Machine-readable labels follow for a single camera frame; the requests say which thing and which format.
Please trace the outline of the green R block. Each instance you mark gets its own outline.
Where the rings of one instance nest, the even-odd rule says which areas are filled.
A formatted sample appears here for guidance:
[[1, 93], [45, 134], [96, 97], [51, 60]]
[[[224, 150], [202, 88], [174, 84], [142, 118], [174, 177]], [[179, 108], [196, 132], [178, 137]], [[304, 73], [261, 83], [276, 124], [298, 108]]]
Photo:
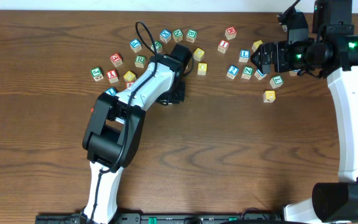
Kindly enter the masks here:
[[144, 68], [146, 63], [146, 57], [143, 55], [137, 55], [134, 63], [136, 67]]

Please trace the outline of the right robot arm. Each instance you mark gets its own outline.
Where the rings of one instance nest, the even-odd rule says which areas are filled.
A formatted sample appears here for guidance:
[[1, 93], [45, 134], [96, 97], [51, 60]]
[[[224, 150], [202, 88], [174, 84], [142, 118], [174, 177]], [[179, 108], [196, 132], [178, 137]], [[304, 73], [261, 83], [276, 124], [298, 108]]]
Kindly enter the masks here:
[[326, 79], [336, 111], [340, 157], [337, 182], [317, 183], [311, 197], [284, 206], [280, 223], [358, 222], [358, 35], [352, 1], [316, 1], [313, 22], [290, 6], [277, 17], [287, 39], [259, 45], [258, 71], [295, 72]]

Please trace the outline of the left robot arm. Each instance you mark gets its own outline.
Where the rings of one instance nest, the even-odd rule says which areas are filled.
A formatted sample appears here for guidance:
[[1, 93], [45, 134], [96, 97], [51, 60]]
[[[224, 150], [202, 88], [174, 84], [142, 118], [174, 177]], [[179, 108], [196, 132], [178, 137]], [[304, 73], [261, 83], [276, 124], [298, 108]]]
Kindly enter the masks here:
[[121, 176], [139, 148], [145, 114], [154, 103], [184, 101], [182, 78], [191, 58], [188, 47], [176, 44], [170, 54], [151, 57], [131, 86], [97, 98], [82, 143], [90, 161], [91, 186], [81, 223], [110, 223], [115, 218]]

